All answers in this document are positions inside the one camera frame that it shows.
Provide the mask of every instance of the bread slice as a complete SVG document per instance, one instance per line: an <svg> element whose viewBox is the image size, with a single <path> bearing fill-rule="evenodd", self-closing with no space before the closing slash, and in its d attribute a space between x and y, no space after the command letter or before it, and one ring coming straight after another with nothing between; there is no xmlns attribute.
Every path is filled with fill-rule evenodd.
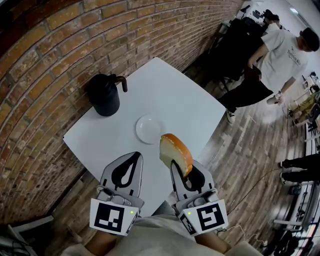
<svg viewBox="0 0 320 256"><path fill-rule="evenodd" d="M193 158L183 142L172 133L161 136L160 160L170 169L172 160L179 165L184 177L192 170Z"/></svg>

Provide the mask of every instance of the black pitcher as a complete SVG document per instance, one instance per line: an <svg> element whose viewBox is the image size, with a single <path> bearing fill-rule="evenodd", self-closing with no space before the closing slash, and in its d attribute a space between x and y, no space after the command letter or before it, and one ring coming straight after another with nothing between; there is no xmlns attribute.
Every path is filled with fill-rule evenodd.
<svg viewBox="0 0 320 256"><path fill-rule="evenodd" d="M97 113L103 117L112 116L120 107L116 82L122 82L123 91L128 91L126 78L115 74L97 74L90 79L86 88L89 101Z"/></svg>

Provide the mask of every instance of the small round plate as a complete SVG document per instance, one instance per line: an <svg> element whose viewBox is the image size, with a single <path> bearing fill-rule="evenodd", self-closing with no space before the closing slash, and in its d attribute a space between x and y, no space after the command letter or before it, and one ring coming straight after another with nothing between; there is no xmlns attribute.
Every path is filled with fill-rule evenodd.
<svg viewBox="0 0 320 256"><path fill-rule="evenodd" d="M136 122L135 131L144 143L154 144L160 141L161 135L165 133L165 126L153 115L147 114L140 117Z"/></svg>

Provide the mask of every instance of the brown handle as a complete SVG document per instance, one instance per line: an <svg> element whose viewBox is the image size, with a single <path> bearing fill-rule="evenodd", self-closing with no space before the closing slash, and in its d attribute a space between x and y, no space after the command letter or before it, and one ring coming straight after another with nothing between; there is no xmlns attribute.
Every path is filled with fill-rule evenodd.
<svg viewBox="0 0 320 256"><path fill-rule="evenodd" d="M123 91L126 93L128 91L128 86L127 86L127 80L124 76L117 76L116 77L116 81L117 82L121 82L122 83L122 89Z"/></svg>

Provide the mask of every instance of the white table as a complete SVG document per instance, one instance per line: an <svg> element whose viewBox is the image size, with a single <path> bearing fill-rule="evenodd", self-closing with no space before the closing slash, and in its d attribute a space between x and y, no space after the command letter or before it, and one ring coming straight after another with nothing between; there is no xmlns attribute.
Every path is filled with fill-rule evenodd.
<svg viewBox="0 0 320 256"><path fill-rule="evenodd" d="M138 151L143 157L140 215L150 216L172 192L170 171L159 159L159 142L143 143L137 120L152 114L175 134L197 159L225 113L225 108L184 74L154 58L127 78L128 92L118 87L120 108L110 117L90 108L63 140L100 181L105 167L122 155Z"/></svg>

